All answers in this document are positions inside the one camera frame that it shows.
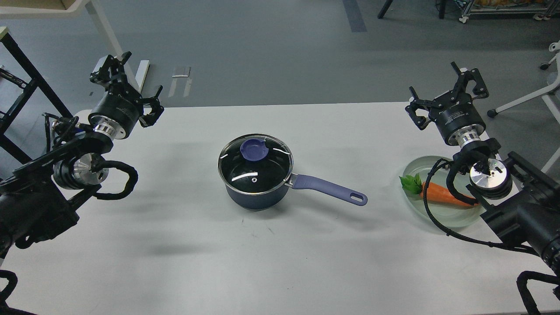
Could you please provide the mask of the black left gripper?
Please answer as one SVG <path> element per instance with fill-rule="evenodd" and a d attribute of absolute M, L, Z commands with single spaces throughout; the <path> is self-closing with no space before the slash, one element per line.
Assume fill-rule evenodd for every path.
<path fill-rule="evenodd" d="M 128 81 L 124 70 L 131 55 L 131 52 L 124 52 L 120 59 L 112 55 L 102 57 L 90 74 L 90 82 L 102 86 L 106 93 L 92 109 L 88 121 L 93 127 L 108 122 L 115 130 L 114 138 L 118 140 L 128 138 L 138 121 L 143 128 L 153 126 L 165 110 L 159 100 L 162 85 L 158 86 L 154 96 L 139 100 L 140 104 L 150 107 L 148 114 L 143 114 L 142 106 L 124 98 L 140 95 Z"/>

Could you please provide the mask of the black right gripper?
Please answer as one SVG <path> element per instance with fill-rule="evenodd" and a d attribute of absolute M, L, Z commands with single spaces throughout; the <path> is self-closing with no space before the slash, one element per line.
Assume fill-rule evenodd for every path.
<path fill-rule="evenodd" d="M 410 86 L 412 97 L 405 111 L 419 130 L 425 130 L 429 123 L 434 122 L 444 143 L 458 146 L 460 136 L 457 133 L 463 134 L 466 129 L 479 136 L 486 130 L 486 124 L 473 102 L 488 98 L 489 92 L 478 68 L 462 69 L 456 62 L 451 62 L 451 66 L 458 76 L 451 91 L 444 92 L 434 100 L 424 100 Z"/>

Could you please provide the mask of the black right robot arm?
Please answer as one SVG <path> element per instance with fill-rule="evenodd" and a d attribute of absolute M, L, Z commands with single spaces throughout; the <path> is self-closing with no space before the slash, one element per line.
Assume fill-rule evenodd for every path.
<path fill-rule="evenodd" d="M 458 68 L 454 62 L 451 66 L 458 76 L 451 90 L 426 100 L 410 87 L 405 110 L 419 130 L 434 123 L 444 143 L 460 150 L 451 160 L 438 159 L 424 180 L 419 175 L 401 177 L 402 189 L 422 199 L 429 219 L 449 237 L 538 256 L 552 275 L 524 271 L 516 280 L 527 313 L 538 315 L 530 280 L 554 285 L 553 293 L 559 296 L 559 183 L 516 152 L 498 158 L 501 146 L 496 138 L 482 140 L 486 124 L 473 104 L 489 96 L 480 71 Z M 482 206 L 481 217 L 500 242 L 452 231 L 432 214 L 430 202 Z"/>

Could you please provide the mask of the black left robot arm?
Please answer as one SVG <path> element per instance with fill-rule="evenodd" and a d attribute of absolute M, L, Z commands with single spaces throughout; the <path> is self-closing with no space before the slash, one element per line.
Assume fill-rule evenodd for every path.
<path fill-rule="evenodd" d="M 90 82 L 105 90 L 87 123 L 44 114 L 46 153 L 13 171 L 1 181 L 1 259 L 13 246 L 28 249 L 34 243 L 54 239 L 79 220 L 77 210 L 90 198 L 120 200 L 138 182 L 134 167 L 106 160 L 115 140 L 128 138 L 137 123 L 144 128 L 156 123 L 164 111 L 158 87 L 144 98 L 129 83 L 124 66 L 131 52 L 119 58 L 101 58 Z"/>

